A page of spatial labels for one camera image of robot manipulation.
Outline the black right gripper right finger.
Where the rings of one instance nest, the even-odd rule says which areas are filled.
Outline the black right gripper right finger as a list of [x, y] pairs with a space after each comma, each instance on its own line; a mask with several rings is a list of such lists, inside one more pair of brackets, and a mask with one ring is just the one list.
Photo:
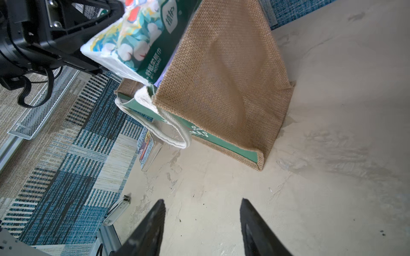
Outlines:
[[291, 256], [248, 199], [240, 206], [240, 222], [246, 256]]

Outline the white cartoon tissue pack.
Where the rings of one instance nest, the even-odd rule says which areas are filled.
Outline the white cartoon tissue pack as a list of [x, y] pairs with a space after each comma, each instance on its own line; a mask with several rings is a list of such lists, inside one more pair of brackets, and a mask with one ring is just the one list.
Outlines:
[[122, 78], [155, 84], [200, 1], [123, 3], [122, 18], [81, 46], [81, 53]]

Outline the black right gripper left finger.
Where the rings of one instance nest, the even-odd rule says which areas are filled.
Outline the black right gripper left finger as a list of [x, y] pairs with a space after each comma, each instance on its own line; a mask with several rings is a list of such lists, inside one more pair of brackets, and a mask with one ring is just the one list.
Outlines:
[[159, 256], [165, 213], [164, 200], [159, 199], [126, 242], [110, 256]]

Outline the green canvas Christmas bag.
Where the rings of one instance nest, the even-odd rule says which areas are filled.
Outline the green canvas Christmas bag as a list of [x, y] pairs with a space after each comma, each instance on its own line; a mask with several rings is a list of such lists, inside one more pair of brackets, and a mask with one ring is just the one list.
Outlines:
[[126, 79], [115, 103], [169, 145], [260, 171], [293, 91], [259, 1], [202, 1], [158, 89]]

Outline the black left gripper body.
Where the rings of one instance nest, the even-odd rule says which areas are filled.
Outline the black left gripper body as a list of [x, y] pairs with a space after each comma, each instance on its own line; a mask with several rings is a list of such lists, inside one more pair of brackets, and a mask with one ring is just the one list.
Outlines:
[[34, 43], [72, 53], [80, 49], [83, 40], [51, 39], [48, 1], [1, 1], [1, 80], [21, 80], [30, 73], [46, 75], [47, 70], [56, 69], [39, 66], [28, 57], [28, 46]]

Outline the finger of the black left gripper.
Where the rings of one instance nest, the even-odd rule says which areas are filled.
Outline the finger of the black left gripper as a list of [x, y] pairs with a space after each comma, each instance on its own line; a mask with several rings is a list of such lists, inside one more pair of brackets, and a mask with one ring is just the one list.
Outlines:
[[37, 43], [28, 46], [28, 57], [39, 66], [57, 68], [69, 66], [92, 75], [102, 74], [106, 69], [83, 55], [79, 49], [72, 53], [53, 47], [50, 44]]
[[[88, 7], [106, 13], [90, 18], [85, 14]], [[86, 42], [123, 15], [120, 1], [48, 1], [48, 32], [55, 42], [73, 38]]]

